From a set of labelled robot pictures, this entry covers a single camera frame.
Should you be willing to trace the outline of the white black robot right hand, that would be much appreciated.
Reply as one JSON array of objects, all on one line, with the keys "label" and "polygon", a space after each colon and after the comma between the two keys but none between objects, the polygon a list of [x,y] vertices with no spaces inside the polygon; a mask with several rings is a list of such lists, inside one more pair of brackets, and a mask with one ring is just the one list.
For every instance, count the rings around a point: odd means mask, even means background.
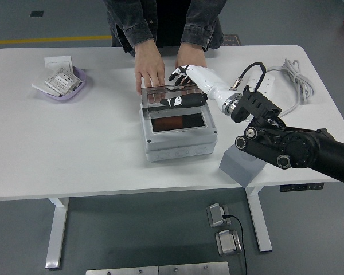
[{"label": "white black robot right hand", "polygon": [[222,113],[230,115],[241,99],[241,94],[234,92],[227,83],[218,77],[214,70],[195,65],[178,67],[169,77],[177,79],[177,85],[185,85],[189,80],[195,83],[202,93],[162,99],[161,104],[172,108],[190,108],[203,106],[208,99],[216,101]]}]

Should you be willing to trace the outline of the person's right hand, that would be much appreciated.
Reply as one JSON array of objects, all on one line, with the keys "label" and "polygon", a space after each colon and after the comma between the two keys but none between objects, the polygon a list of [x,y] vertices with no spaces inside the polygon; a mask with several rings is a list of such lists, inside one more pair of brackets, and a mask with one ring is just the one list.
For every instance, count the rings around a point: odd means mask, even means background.
[{"label": "person's right hand", "polygon": [[165,65],[153,39],[135,45],[136,92],[141,95],[145,87],[165,85]]}]

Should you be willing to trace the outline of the person's left hand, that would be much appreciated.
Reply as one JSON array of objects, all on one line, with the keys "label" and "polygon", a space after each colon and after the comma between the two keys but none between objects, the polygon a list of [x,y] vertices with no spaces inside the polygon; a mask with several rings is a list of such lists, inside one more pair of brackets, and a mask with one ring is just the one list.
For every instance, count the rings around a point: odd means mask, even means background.
[{"label": "person's left hand", "polygon": [[177,69],[183,65],[207,67],[202,46],[181,42],[175,61],[175,68]]}]

